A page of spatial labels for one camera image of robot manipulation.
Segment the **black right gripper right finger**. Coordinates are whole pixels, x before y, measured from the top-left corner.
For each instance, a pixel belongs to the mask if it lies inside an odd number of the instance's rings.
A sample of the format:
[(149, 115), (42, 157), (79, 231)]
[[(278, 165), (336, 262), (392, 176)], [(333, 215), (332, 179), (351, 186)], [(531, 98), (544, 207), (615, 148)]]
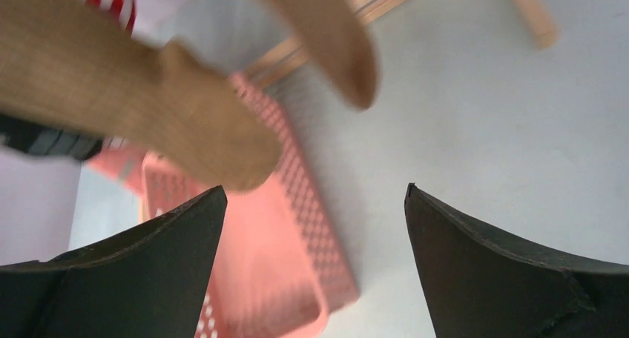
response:
[(437, 337), (626, 337), (628, 267), (549, 248), (414, 184), (404, 200)]

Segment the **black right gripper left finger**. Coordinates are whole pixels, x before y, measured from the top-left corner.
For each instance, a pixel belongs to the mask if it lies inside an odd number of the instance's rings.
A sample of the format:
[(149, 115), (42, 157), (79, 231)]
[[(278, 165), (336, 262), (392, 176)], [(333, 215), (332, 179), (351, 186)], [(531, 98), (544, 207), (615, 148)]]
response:
[(47, 262), (1, 267), (3, 337), (192, 337), (227, 199), (215, 187)]

